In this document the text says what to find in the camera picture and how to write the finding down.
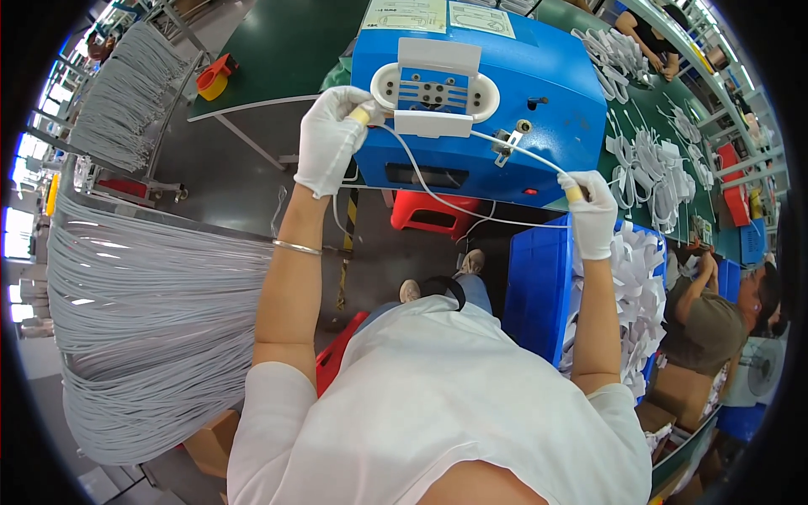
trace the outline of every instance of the white glove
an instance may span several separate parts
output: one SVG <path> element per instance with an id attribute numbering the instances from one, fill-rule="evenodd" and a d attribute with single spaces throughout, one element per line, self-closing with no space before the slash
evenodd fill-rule
<path id="1" fill-rule="evenodd" d="M 357 105 L 374 119 L 381 106 L 367 91 L 337 86 L 324 91 L 301 121 L 301 149 L 295 182 L 306 186 L 318 200 L 336 195 L 351 156 L 368 136 L 368 128 L 347 117 Z"/>
<path id="2" fill-rule="evenodd" d="M 581 259 L 606 259 L 612 255 L 612 237 L 617 222 L 617 202 L 596 170 L 558 174 L 564 191 L 575 185 L 586 188 L 589 197 L 570 202 L 572 234 Z"/>

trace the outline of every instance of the white shirt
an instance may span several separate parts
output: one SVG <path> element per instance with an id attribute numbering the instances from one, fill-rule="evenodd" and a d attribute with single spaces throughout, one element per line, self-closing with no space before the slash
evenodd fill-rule
<path id="1" fill-rule="evenodd" d="M 456 307 L 435 295 L 382 314 L 319 400 L 289 365 L 252 368 L 229 502 L 417 503 L 455 463 L 483 460 L 552 505 L 646 503 L 651 459 L 629 388 L 585 397 L 498 319 Z"/>

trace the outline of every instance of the blue machine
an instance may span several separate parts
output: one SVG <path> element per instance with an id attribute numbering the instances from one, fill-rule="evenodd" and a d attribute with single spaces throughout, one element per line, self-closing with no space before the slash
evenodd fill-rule
<path id="1" fill-rule="evenodd" d="M 446 23 L 446 33 L 410 30 L 363 30 L 354 50 L 351 84 L 371 89 L 374 74 L 384 65 L 399 61 L 402 37 L 444 40 L 482 48 L 479 73 L 490 79 L 499 91 L 499 105 L 488 119 L 472 130 L 508 139 L 518 131 L 519 147 L 528 149 L 565 171 L 595 170 L 604 138 L 606 102 L 592 63 L 581 41 L 568 33 L 518 15 L 508 15 L 515 39 Z M 471 115 L 474 93 L 459 99 L 435 103 L 407 97 L 405 80 L 432 86 L 468 86 L 469 77 L 432 69 L 399 68 L 401 86 L 387 95 L 398 99 L 399 111 L 433 111 Z M 525 121 L 530 125 L 524 127 Z M 387 120 L 393 127 L 395 121 Z M 430 189 L 447 195 L 541 207 L 564 196 L 556 182 L 556 172 L 529 156 L 513 152 L 506 162 L 494 161 L 503 155 L 502 147 L 477 137 L 426 138 L 403 135 L 415 156 Z M 370 187 L 423 190 L 409 158 L 398 141 L 381 128 L 372 128 L 364 146 L 355 155 L 360 172 Z"/>

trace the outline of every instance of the silver bangle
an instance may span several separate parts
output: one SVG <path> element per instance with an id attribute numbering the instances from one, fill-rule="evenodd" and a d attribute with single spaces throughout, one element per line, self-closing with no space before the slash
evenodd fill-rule
<path id="1" fill-rule="evenodd" d="M 290 250 L 298 250 L 300 252 L 305 252 L 306 254 L 309 254 L 309 255 L 322 256 L 322 250 L 312 249 L 311 247 L 306 247 L 306 246 L 298 246 L 297 244 L 290 244 L 289 242 L 284 242 L 282 240 L 274 240 L 273 239 L 272 240 L 272 245 L 278 246 L 278 247 L 283 247 L 285 249 L 290 249 Z"/>

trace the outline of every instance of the sneaker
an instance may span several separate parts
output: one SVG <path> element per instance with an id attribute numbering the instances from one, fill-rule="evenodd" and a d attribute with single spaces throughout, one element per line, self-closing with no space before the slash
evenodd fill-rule
<path id="1" fill-rule="evenodd" d="M 482 249 L 475 249 L 469 252 L 465 258 L 463 258 L 463 266 L 457 271 L 453 278 L 457 278 L 465 274 L 478 275 L 482 271 L 482 266 L 485 263 L 486 255 L 482 252 Z"/>
<path id="2" fill-rule="evenodd" d="M 401 303 L 407 303 L 408 301 L 416 301 L 421 297 L 421 288 L 418 287 L 418 283 L 412 279 L 407 279 L 402 284 L 401 289 L 398 290 L 398 299 L 401 300 Z"/>

